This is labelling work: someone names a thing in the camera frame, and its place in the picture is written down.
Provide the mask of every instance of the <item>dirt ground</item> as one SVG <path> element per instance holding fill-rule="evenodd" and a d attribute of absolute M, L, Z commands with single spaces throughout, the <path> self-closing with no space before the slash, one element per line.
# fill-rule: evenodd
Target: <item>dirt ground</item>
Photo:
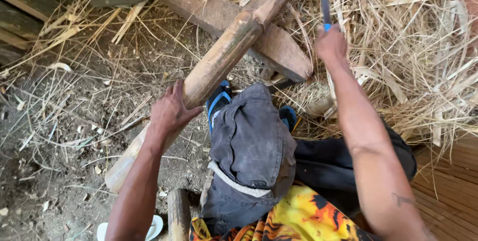
<path fill-rule="evenodd" d="M 152 14 L 164 18 L 158 24 L 173 35 L 185 23 L 165 7 Z M 93 32 L 85 29 L 33 67 L 10 73 L 19 77 L 3 84 L 11 107 L 0 101 L 6 113 L 0 121 L 0 209 L 8 209 L 0 215 L 0 241 L 96 240 L 96 229 L 108 221 L 116 199 L 104 184 L 106 171 L 146 125 L 151 104 L 197 63 L 191 52 L 202 56 L 216 40 L 188 23 L 177 39 L 189 52 L 161 30 L 148 27 L 151 32 L 135 23 L 114 45 L 111 38 L 119 25 L 113 25 L 84 48 L 79 39 Z M 73 70 L 46 68 L 56 62 Z M 259 80 L 259 69 L 243 58 L 229 75 L 233 89 Z M 15 95 L 26 103 L 23 110 L 17 110 Z M 121 122 L 150 95 L 126 124 L 140 119 L 124 128 Z M 165 154 L 183 160 L 162 160 L 155 213 L 165 225 L 158 240 L 167 239 L 169 191 L 187 189 L 191 212 L 198 214 L 209 147 L 203 112 Z"/>

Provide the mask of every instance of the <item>white flip-flop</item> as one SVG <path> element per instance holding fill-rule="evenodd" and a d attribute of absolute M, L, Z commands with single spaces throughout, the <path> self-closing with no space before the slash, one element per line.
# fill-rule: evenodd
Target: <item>white flip-flop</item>
<path fill-rule="evenodd" d="M 106 228 L 108 227 L 108 223 L 104 222 L 98 226 L 98 230 L 96 231 L 96 238 L 98 241 L 105 241 L 106 236 Z M 163 229 L 163 219 L 160 216 L 154 215 L 152 216 L 151 227 L 148 230 L 148 234 L 146 235 L 146 240 L 149 241 L 158 236 L 158 234 Z"/>

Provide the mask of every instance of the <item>person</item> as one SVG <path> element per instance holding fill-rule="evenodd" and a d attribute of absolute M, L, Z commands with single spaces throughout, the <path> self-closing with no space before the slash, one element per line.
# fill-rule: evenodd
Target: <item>person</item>
<path fill-rule="evenodd" d="M 337 25 L 318 31 L 315 51 L 334 81 L 344 137 L 295 141 L 294 111 L 275 109 L 264 85 L 231 98 L 222 83 L 206 103 L 214 179 L 191 222 L 190 240 L 434 240 L 409 184 L 413 153 L 356 82 Z M 201 111 L 184 107 L 182 81 L 152 106 L 151 126 L 111 210 L 106 240 L 144 240 L 165 143 Z M 360 209 L 374 234 L 349 219 Z"/>

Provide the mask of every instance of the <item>left hand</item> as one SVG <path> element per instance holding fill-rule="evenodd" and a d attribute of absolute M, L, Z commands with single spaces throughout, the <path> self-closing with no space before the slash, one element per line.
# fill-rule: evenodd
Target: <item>left hand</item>
<path fill-rule="evenodd" d="M 203 111 L 201 106 L 192 110 L 186 109 L 182 101 L 183 83 L 183 79 L 177 80 L 174 86 L 169 86 L 163 97 L 152 105 L 151 125 L 146 132 L 143 145 L 155 148 L 161 139 L 168 139 Z"/>

